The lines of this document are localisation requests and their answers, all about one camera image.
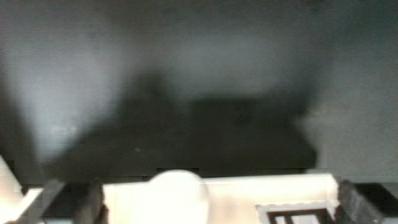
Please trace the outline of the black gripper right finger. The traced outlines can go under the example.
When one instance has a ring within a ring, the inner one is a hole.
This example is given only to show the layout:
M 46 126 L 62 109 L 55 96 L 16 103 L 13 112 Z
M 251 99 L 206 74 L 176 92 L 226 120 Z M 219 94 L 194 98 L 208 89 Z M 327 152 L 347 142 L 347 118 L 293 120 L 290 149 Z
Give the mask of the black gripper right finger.
M 382 224 L 381 193 L 382 188 L 375 184 L 356 184 L 349 180 L 340 183 L 336 224 Z

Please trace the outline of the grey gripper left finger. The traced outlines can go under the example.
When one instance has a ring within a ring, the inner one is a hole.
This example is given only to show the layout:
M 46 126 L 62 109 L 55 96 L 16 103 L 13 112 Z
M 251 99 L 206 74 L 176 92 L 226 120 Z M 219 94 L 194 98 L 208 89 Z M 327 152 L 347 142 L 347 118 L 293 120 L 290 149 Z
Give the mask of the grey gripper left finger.
M 64 187 L 66 183 L 59 180 L 52 180 L 48 182 L 43 191 L 38 194 L 38 197 L 34 198 L 32 203 L 29 204 L 18 216 L 15 224 L 39 224 L 45 212 L 50 208 L 52 202 L 57 199 Z

